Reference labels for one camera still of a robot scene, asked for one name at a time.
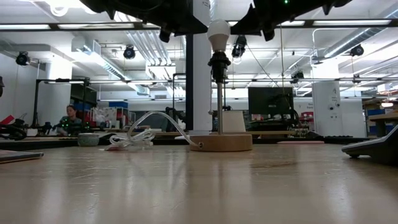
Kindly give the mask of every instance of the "woman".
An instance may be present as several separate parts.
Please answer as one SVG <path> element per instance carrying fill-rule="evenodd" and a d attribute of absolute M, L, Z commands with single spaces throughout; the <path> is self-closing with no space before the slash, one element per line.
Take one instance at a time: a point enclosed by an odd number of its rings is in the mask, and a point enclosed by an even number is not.
<path fill-rule="evenodd" d="M 76 108 L 73 105 L 67 106 L 67 115 L 60 120 L 61 127 L 57 128 L 57 132 L 63 136 L 68 136 L 68 129 L 80 128 L 81 119 L 76 117 Z"/>

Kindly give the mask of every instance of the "white light bulb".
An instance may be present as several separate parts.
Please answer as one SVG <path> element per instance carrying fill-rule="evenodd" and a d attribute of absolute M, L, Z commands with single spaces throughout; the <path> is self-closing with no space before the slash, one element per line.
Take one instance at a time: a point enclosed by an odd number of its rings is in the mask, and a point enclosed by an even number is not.
<path fill-rule="evenodd" d="M 226 50 L 226 43 L 230 35 L 231 29 L 229 24 L 222 19 L 211 22 L 207 31 L 207 38 L 214 52 Z"/>
<path fill-rule="evenodd" d="M 386 102 L 386 103 L 381 103 L 381 106 L 384 107 L 384 108 L 387 108 L 387 107 L 394 106 L 394 104 L 393 104 L 393 103 Z"/>

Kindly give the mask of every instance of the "wooden lamp base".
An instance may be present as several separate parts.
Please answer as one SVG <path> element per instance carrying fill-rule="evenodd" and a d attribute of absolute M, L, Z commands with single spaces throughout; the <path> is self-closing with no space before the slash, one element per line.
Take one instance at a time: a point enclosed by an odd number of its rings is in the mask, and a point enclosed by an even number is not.
<path fill-rule="evenodd" d="M 203 143 L 203 147 L 190 146 L 191 151 L 200 152 L 241 152 L 253 149 L 250 134 L 215 134 L 207 136 L 190 136 L 195 143 Z"/>

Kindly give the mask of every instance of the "small bowl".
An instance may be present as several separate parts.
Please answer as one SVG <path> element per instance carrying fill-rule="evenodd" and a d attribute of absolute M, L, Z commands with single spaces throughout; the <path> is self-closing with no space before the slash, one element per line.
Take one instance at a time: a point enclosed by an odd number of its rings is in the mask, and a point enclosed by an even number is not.
<path fill-rule="evenodd" d="M 100 136 L 93 133 L 81 133 L 77 136 L 77 142 L 81 147 L 97 146 L 100 142 Z"/>

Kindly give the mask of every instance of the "computer monitor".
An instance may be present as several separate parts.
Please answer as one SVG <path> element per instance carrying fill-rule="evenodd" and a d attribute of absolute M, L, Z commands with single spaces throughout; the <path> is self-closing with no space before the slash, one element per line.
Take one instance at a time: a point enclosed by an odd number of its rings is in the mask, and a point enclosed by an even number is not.
<path fill-rule="evenodd" d="M 249 87 L 249 114 L 293 114 L 293 88 Z"/>

